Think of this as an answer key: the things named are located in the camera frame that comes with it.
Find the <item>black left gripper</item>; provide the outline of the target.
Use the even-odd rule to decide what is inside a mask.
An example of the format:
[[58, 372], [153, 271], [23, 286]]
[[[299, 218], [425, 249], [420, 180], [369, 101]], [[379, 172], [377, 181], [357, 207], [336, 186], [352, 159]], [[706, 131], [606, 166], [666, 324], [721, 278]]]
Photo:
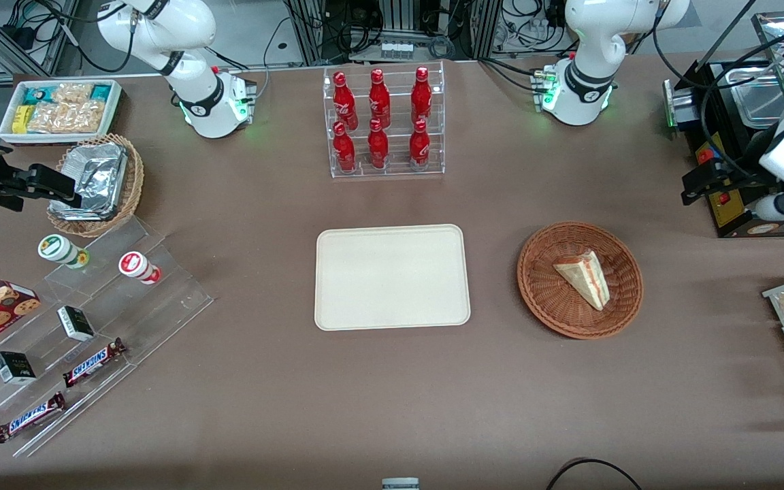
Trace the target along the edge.
[[778, 179], [760, 165], [760, 158], [771, 145], [777, 129], [776, 125], [760, 131], [744, 127], [742, 131], [731, 134], [728, 139], [730, 146], [725, 149], [725, 154], [736, 162], [736, 167], [731, 169], [721, 158], [701, 162], [681, 178], [682, 204], [690, 206], [714, 193], [715, 189], [721, 190], [729, 176], [724, 188], [727, 192], [738, 191], [745, 197], [766, 197], [777, 192], [780, 187]]

